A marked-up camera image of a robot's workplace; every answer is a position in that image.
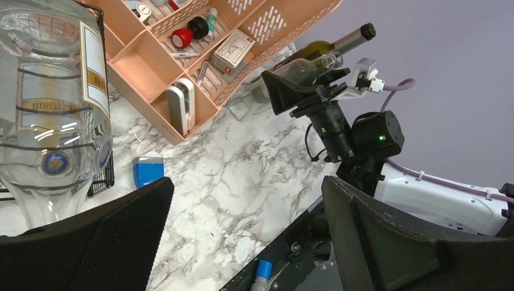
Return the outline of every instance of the white and gray stapler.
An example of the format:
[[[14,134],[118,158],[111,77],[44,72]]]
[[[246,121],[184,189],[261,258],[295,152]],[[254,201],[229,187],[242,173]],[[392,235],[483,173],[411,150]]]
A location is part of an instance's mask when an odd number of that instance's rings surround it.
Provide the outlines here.
[[[185,136],[196,124],[195,85],[186,78],[178,79],[166,89],[171,125]]]

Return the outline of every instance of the orange plastic basket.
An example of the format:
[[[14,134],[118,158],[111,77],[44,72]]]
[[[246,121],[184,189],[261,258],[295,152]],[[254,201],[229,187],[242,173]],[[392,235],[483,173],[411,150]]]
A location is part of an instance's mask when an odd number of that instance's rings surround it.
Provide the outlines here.
[[[342,0],[191,0],[172,12],[168,4],[157,7],[152,0],[141,0],[152,9],[145,25],[124,0],[83,0],[105,12],[105,49],[110,83],[142,116],[172,144],[191,137],[211,120],[230,95],[255,69],[293,42],[299,35],[334,10]],[[210,7],[218,10],[215,40],[193,41],[188,48],[199,57],[174,59],[177,49],[169,37],[185,27],[195,16],[206,16]],[[202,61],[210,57],[231,32],[240,29],[256,44],[255,59],[230,84],[221,73],[209,67],[201,87],[196,77]],[[165,90],[178,78],[195,83],[196,126],[182,136],[170,124]]]

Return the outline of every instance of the blue emblem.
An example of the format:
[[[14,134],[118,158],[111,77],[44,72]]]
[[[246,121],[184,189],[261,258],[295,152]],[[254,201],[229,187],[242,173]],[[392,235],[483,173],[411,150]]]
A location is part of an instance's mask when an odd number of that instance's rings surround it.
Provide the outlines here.
[[[100,150],[100,168],[105,166],[105,164],[109,160],[110,155],[111,155],[111,143],[110,143],[110,141],[108,141],[104,144],[104,146],[102,147],[102,150]]]
[[[68,170],[70,161],[64,153],[49,153],[44,157],[42,167],[48,175],[60,175]]]

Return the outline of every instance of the white marble surface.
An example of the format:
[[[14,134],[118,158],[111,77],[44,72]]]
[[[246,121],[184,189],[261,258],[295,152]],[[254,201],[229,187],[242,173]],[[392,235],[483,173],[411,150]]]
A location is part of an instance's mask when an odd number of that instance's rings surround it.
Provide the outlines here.
[[[311,193],[315,179],[335,172],[334,165],[312,163],[307,156],[307,118],[268,110],[239,122],[224,109],[190,141],[172,146],[125,99],[113,95],[116,184],[85,208],[135,189],[132,159],[165,159],[165,174],[176,188],[148,290],[219,290],[318,199],[319,192]],[[312,133],[313,152],[322,149],[317,140]],[[0,219],[0,234],[24,230],[14,203],[0,205]]]

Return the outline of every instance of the clear glass bottle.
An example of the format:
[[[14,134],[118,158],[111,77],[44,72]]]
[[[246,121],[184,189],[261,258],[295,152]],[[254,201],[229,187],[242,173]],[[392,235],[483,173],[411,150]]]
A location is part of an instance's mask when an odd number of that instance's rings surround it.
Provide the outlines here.
[[[29,228],[77,214],[112,151],[104,48],[72,0],[0,0],[0,182]]]
[[[342,66],[339,51],[332,50],[314,60],[295,59],[272,71],[285,80],[300,86],[310,86],[321,75]],[[271,108],[268,90],[262,78],[244,89],[245,93],[229,99],[232,114],[242,120],[249,112],[260,113]]]

